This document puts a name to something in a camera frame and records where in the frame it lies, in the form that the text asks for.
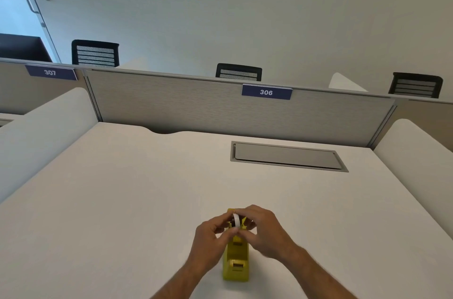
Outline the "yellow tape dispenser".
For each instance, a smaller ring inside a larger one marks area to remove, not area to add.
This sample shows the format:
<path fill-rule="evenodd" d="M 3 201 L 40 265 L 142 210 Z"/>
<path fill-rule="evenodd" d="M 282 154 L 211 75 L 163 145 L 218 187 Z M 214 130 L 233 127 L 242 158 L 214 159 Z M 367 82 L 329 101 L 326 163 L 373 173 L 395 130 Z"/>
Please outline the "yellow tape dispenser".
<path fill-rule="evenodd" d="M 238 236 L 227 244 L 222 259 L 222 277 L 226 281 L 249 281 L 249 244 Z"/>

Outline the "black mesh office chair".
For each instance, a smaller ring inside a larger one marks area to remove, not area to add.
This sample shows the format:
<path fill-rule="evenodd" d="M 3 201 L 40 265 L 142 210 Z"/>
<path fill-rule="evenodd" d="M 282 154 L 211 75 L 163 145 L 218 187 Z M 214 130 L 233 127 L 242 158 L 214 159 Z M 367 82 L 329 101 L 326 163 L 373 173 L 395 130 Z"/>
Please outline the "black mesh office chair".
<path fill-rule="evenodd" d="M 216 78 L 261 82 L 262 68 L 230 63 L 219 63 Z"/>
<path fill-rule="evenodd" d="M 71 42 L 72 64 L 94 67 L 118 67 L 119 44 L 75 39 Z"/>
<path fill-rule="evenodd" d="M 443 79 L 435 75 L 416 73 L 393 73 L 389 94 L 439 98 Z"/>

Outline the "black cabinet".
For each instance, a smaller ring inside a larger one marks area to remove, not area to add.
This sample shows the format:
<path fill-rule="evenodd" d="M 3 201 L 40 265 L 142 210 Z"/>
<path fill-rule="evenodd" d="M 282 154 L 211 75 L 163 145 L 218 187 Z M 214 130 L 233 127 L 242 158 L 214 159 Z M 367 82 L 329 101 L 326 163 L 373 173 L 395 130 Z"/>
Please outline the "black cabinet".
<path fill-rule="evenodd" d="M 0 33 L 0 58 L 52 62 L 40 37 Z"/>

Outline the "white rounded side divider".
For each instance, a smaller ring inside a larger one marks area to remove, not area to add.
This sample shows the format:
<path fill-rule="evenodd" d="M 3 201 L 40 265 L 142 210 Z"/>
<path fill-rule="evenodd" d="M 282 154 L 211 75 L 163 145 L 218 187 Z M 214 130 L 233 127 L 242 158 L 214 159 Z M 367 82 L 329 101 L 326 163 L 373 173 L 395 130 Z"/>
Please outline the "white rounded side divider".
<path fill-rule="evenodd" d="M 368 92 L 360 85 L 356 84 L 352 80 L 343 76 L 341 73 L 334 73 L 331 77 L 328 85 L 329 89 L 345 90 L 345 91 L 362 91 Z"/>
<path fill-rule="evenodd" d="M 0 127 L 0 204 L 98 122 L 77 87 Z"/>
<path fill-rule="evenodd" d="M 374 153 L 453 239 L 453 152 L 408 119 L 398 119 Z"/>

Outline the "white tape roll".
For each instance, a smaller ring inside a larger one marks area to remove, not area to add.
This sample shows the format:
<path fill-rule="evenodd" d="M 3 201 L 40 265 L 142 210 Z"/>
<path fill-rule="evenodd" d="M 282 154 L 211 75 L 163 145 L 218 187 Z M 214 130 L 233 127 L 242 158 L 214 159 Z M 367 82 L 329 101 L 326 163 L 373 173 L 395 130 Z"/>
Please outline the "white tape roll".
<path fill-rule="evenodd" d="M 230 220 L 231 228 L 240 228 L 242 230 L 246 230 L 246 216 L 239 215 L 238 213 L 233 213 L 232 219 Z"/>

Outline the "blue number label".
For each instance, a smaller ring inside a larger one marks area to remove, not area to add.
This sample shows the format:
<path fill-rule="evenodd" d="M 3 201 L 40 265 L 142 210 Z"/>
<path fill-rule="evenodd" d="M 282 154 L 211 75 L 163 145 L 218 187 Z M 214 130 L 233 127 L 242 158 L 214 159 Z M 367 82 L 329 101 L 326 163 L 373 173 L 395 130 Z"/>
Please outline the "blue number label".
<path fill-rule="evenodd" d="M 32 77 L 77 81 L 77 74 L 71 67 L 50 67 L 42 65 L 25 65 Z"/>
<path fill-rule="evenodd" d="M 271 98 L 278 100 L 290 100 L 292 93 L 293 93 L 292 88 L 252 84 L 243 84 L 241 89 L 241 96 Z"/>

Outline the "person's left hand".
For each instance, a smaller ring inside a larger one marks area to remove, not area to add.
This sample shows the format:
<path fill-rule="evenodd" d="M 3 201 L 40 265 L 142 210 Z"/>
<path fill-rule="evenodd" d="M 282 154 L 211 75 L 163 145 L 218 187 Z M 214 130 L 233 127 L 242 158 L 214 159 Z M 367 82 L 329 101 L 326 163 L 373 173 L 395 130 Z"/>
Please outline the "person's left hand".
<path fill-rule="evenodd" d="M 219 261 L 227 244 L 220 244 L 220 236 L 229 229 L 234 211 L 227 211 L 202 222 L 195 231 L 188 258 L 204 259 L 206 263 Z"/>

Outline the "glass door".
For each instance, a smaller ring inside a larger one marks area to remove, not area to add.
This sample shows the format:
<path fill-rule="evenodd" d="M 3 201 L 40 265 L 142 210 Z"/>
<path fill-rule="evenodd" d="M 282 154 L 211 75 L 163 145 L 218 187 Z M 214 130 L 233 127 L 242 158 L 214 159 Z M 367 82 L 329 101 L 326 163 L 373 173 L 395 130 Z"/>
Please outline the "glass door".
<path fill-rule="evenodd" d="M 0 0 L 0 33 L 40 37 L 52 61 L 60 62 L 43 16 L 32 13 L 26 0 Z"/>

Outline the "person's left forearm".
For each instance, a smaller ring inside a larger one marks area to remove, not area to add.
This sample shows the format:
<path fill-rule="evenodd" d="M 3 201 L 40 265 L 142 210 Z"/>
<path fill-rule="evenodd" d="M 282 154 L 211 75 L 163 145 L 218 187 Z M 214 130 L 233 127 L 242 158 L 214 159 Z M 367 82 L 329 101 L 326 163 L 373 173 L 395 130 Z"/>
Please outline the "person's left forearm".
<path fill-rule="evenodd" d="M 189 299 L 201 279 L 218 264 L 188 258 L 184 265 L 150 299 Z"/>

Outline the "person's right hand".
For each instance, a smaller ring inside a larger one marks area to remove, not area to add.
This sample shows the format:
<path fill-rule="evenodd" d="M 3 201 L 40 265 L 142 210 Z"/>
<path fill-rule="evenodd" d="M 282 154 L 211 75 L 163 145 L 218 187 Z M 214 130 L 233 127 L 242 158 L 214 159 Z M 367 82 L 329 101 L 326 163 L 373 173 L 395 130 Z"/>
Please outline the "person's right hand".
<path fill-rule="evenodd" d="M 247 230 L 260 236 L 260 247 L 254 248 L 262 255 L 281 262 L 297 244 L 281 226 L 275 214 L 257 205 L 236 208 L 235 213 L 246 216 L 251 222 Z"/>

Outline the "grey fabric desk partition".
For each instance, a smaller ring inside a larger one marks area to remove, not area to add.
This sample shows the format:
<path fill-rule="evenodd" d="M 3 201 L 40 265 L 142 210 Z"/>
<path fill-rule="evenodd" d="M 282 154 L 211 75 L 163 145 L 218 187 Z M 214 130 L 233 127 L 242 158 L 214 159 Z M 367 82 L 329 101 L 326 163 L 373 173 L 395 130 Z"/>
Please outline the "grey fabric desk partition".
<path fill-rule="evenodd" d="M 395 109 L 389 96 L 294 88 L 285 100 L 242 95 L 237 81 L 101 69 L 85 74 L 103 122 L 158 133 L 368 147 Z"/>

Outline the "beige desk partition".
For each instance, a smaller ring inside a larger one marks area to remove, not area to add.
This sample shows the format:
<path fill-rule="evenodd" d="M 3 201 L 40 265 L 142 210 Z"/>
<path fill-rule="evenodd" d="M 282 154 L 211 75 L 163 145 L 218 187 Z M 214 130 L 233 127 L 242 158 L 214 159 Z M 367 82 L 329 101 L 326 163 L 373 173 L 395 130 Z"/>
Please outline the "beige desk partition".
<path fill-rule="evenodd" d="M 391 95 L 391 98 L 395 101 L 371 140 L 371 149 L 376 148 L 395 121 L 408 119 L 453 152 L 453 102 L 419 96 Z"/>
<path fill-rule="evenodd" d="M 76 80 L 31 76 L 27 65 L 73 69 Z M 82 67 L 0 58 L 0 113 L 24 115 L 77 87 L 89 92 Z"/>

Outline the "person's right forearm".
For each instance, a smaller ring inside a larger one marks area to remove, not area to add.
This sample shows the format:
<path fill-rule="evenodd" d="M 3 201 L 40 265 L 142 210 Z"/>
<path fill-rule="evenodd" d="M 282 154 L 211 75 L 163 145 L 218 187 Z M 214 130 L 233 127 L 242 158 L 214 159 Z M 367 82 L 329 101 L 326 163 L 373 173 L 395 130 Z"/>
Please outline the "person's right forearm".
<path fill-rule="evenodd" d="M 357 299 L 303 247 L 292 247 L 281 263 L 295 277 L 308 299 Z"/>

